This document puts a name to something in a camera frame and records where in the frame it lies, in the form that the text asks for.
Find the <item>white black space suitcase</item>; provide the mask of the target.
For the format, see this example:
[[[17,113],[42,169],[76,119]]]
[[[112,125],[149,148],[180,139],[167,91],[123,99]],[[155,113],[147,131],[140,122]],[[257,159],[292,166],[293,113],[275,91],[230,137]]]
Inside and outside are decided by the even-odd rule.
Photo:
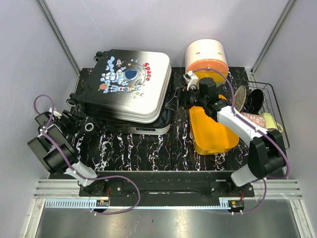
[[[66,100],[80,105],[93,124],[111,132],[163,135],[170,129],[173,73],[165,53],[96,52],[96,63],[81,90]]]

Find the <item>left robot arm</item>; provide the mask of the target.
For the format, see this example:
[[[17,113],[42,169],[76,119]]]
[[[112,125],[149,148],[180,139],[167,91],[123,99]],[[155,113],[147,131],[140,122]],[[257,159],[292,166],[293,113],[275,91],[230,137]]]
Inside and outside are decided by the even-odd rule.
[[[64,110],[38,114],[39,135],[27,145],[52,175],[68,175],[77,180],[80,188],[89,195],[102,196],[107,191],[105,180],[97,179],[98,173],[84,165],[66,137],[81,129],[83,117]]]

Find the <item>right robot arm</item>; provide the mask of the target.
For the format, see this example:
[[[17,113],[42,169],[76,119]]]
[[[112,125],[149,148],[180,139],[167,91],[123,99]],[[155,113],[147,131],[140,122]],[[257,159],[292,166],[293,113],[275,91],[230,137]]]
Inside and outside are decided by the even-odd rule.
[[[207,117],[228,127],[249,147],[248,163],[233,172],[231,181],[225,184],[229,196],[237,196],[244,185],[268,178],[289,165],[283,136],[278,130],[256,125],[235,110],[233,102],[219,98],[212,78],[198,79],[195,74],[188,73],[184,78],[185,86],[175,90],[166,107],[174,111],[180,108],[202,108]]]

